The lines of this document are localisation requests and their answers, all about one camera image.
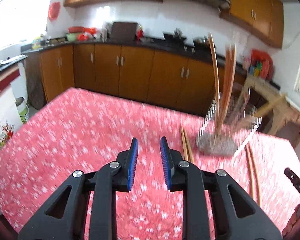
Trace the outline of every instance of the lower cabinet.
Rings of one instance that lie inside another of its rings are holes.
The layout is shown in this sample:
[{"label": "lower cabinet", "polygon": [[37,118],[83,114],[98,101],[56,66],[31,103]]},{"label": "lower cabinet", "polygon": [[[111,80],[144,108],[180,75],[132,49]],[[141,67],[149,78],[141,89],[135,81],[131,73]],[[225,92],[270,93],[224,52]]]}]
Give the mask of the lower cabinet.
[{"label": "lower cabinet", "polygon": [[146,102],[154,50],[122,46],[119,96]]},{"label": "lower cabinet", "polygon": [[148,103],[174,108],[180,93],[188,58],[155,51],[149,83]]},{"label": "lower cabinet", "polygon": [[95,45],[95,68],[97,76],[97,92],[118,96],[121,46],[109,44]]},{"label": "lower cabinet", "polygon": [[213,65],[189,59],[175,108],[200,115],[203,108],[210,103],[208,101],[213,86]]},{"label": "lower cabinet", "polygon": [[96,91],[94,44],[74,45],[73,53],[75,87]]},{"label": "lower cabinet", "polygon": [[42,52],[41,72],[47,102],[74,87],[72,45]]}]

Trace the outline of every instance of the plastic container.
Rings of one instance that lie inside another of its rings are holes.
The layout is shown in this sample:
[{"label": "plastic container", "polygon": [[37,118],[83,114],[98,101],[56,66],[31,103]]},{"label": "plastic container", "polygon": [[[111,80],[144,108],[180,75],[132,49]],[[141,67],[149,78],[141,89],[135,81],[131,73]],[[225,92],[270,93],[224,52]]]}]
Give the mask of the plastic container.
[{"label": "plastic container", "polygon": [[66,34],[67,36],[67,39],[68,41],[77,41],[78,40],[78,36],[80,35],[81,33],[68,33]]},{"label": "plastic container", "polygon": [[82,26],[73,26],[68,28],[69,33],[83,33],[84,32],[84,27]]}]

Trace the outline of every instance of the floor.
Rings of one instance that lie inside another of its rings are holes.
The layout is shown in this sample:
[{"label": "floor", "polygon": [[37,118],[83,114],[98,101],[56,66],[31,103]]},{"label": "floor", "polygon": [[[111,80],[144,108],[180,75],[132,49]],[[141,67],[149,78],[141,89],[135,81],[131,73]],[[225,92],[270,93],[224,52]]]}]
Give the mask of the floor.
[{"label": "floor", "polygon": [[29,118],[34,116],[39,110],[35,109],[33,106],[29,106]]}]

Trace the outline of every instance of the kitchen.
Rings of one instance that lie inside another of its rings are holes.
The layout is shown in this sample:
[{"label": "kitchen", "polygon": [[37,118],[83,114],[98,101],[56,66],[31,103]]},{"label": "kitchen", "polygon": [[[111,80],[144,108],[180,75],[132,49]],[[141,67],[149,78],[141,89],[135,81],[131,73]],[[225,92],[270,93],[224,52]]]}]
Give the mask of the kitchen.
[{"label": "kitchen", "polygon": [[[289,51],[289,48],[280,50],[282,44],[287,43],[283,38],[286,22],[283,3],[280,0],[263,0],[262,4],[247,1],[247,8],[241,8],[240,0],[50,0],[50,7],[59,6],[57,17],[48,19],[46,24],[45,36],[52,37],[51,40],[64,39],[72,26],[102,31],[107,22],[138,23],[144,38],[134,41],[133,34],[127,40],[122,36],[111,37],[108,28],[106,42],[99,37],[37,49],[23,42],[21,54],[28,58],[23,61],[24,68],[19,68],[22,78],[17,78],[23,87],[26,85],[27,91],[23,89],[22,97],[30,109],[40,110],[74,86],[205,116],[215,93],[212,59],[210,50],[195,46],[194,40],[203,38],[204,41],[209,32],[214,37],[221,90],[225,48],[235,43],[235,83],[245,84],[244,59],[250,56],[251,49],[259,49],[274,57],[275,71],[269,79],[274,81],[274,87],[281,86],[281,91],[286,92],[289,89],[286,81],[282,83],[282,77],[287,76],[286,66],[282,66],[282,62],[280,67],[276,64],[284,58],[277,55]],[[173,35],[176,29],[182,32],[185,41],[166,41],[164,33]],[[6,53],[0,52],[0,57],[4,55]],[[15,92],[15,87],[12,86],[14,94],[20,94]],[[300,137],[298,126],[288,123],[287,127],[288,132],[280,131],[279,136],[296,146]]]}]

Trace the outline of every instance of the metal utensil holder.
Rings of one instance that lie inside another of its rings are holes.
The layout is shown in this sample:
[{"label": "metal utensil holder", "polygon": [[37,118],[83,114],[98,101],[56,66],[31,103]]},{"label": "metal utensil holder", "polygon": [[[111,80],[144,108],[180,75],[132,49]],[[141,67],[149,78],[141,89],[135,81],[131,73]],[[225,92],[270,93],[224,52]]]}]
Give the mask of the metal utensil holder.
[{"label": "metal utensil holder", "polygon": [[[234,122],[237,123],[240,120],[242,120],[243,118],[249,116],[250,117],[250,122],[249,124],[244,128],[246,130],[248,130],[248,135],[242,140],[242,142],[240,143],[240,145],[237,147],[236,151],[233,153],[232,156],[237,156],[242,150],[243,148],[247,145],[247,143],[249,142],[249,140],[252,138],[254,132],[258,129],[259,125],[261,124],[262,118],[258,118],[258,117],[254,117],[252,116],[254,114],[254,112],[256,111],[256,107],[253,106],[252,104],[247,104],[247,106],[245,107],[245,109],[243,111],[241,111],[241,113],[239,112],[234,112],[236,111],[236,103],[237,103],[237,98],[232,96],[230,99],[230,103],[229,103],[229,107],[228,107],[228,111],[226,114],[226,118],[225,118],[225,122],[223,125],[223,132],[225,133],[225,136],[229,136],[234,138],[234,136],[240,132],[240,130],[238,131],[233,131],[234,128]],[[207,127],[210,123],[212,123],[215,119],[215,112],[217,109],[217,103],[216,100],[214,98],[214,100],[212,101],[212,104],[208,110],[208,113],[203,121],[203,124],[199,130],[199,133],[197,135],[196,138],[196,144],[197,147],[201,150],[206,152],[205,147],[201,144],[201,136],[203,136],[206,133],[211,134],[213,131],[208,131]]]}]

